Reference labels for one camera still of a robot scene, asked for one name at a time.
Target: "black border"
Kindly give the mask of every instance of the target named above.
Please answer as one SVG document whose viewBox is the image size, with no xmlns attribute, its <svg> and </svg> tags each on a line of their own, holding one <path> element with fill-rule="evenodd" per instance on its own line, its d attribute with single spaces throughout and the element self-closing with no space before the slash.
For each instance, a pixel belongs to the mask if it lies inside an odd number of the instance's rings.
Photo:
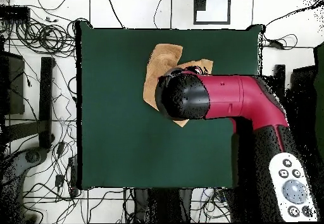
<svg viewBox="0 0 324 224">
<path fill-rule="evenodd" d="M 194 25 L 230 25 L 230 3 L 228 0 L 227 4 L 227 21 L 224 22 L 198 22 L 197 20 L 197 6 L 194 4 Z"/>
<path fill-rule="evenodd" d="M 77 148 L 78 148 L 78 163 L 77 163 L 77 188 L 83 190 L 82 186 L 82 53 L 81 53 L 81 26 L 80 21 L 75 22 L 75 54 L 77 62 L 76 82 L 77 82 Z"/>
</svg>

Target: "tan cloth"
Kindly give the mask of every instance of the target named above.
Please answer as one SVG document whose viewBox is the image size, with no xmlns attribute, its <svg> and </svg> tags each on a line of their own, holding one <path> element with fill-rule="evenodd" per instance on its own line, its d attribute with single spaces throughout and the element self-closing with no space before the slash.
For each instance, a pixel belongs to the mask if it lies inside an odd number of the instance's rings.
<svg viewBox="0 0 324 224">
<path fill-rule="evenodd" d="M 158 44 L 151 54 L 147 64 L 143 99 L 156 110 L 158 108 L 155 103 L 155 89 L 158 84 L 158 77 L 163 76 L 169 69 L 176 67 L 181 55 L 182 46 L 174 44 Z M 188 66 L 200 66 L 202 70 L 205 67 L 208 73 L 211 74 L 213 62 L 207 59 L 201 59 L 199 61 L 190 61 L 177 67 L 186 68 Z M 188 120 L 174 122 L 183 127 Z"/>
</svg>

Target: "table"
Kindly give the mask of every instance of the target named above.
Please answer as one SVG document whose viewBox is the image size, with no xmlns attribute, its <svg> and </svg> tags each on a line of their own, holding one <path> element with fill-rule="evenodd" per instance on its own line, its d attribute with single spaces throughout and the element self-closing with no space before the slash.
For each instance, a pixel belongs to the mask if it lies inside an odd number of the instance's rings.
<svg viewBox="0 0 324 224">
<path fill-rule="evenodd" d="M 184 47 L 179 63 L 206 58 L 213 74 L 256 75 L 261 29 L 96 29 L 81 22 L 82 188 L 231 187 L 230 120 L 181 128 L 164 118 L 142 98 L 146 65 L 156 44 L 170 43 Z"/>
</svg>

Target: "white control panel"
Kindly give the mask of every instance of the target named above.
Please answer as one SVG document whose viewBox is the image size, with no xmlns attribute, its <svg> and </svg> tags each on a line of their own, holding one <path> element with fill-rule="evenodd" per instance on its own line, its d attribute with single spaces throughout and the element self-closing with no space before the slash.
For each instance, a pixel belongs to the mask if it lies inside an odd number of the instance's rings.
<svg viewBox="0 0 324 224">
<path fill-rule="evenodd" d="M 283 152 L 272 158 L 269 170 L 283 220 L 317 221 L 313 196 L 299 160 Z"/>
</svg>

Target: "button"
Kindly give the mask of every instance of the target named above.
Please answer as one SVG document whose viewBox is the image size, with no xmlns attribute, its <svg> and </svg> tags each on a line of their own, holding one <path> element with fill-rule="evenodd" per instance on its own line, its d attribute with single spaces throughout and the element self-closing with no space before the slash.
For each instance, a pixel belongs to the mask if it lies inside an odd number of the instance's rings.
<svg viewBox="0 0 324 224">
<path fill-rule="evenodd" d="M 297 218 L 299 216 L 299 210 L 295 206 L 291 206 L 288 208 L 288 214 L 290 214 L 294 218 Z"/>
<path fill-rule="evenodd" d="M 303 206 L 301 209 L 304 216 L 307 216 L 308 218 L 312 216 L 311 209 L 308 206 Z"/>
<path fill-rule="evenodd" d="M 283 161 L 282 163 L 283 163 L 283 165 L 284 165 L 285 167 L 291 167 L 291 166 L 292 166 L 291 161 L 288 160 L 288 159 L 284 159 L 284 161 Z"/>
<path fill-rule="evenodd" d="M 294 204 L 303 204 L 307 200 L 308 192 L 304 184 L 298 180 L 288 180 L 282 187 L 285 198 Z"/>
<path fill-rule="evenodd" d="M 295 178 L 301 177 L 301 172 L 299 172 L 297 169 L 292 170 L 292 174 Z"/>
<path fill-rule="evenodd" d="M 289 176 L 289 173 L 287 170 L 281 169 L 279 171 L 279 176 L 281 176 L 282 178 L 287 178 Z"/>
</svg>

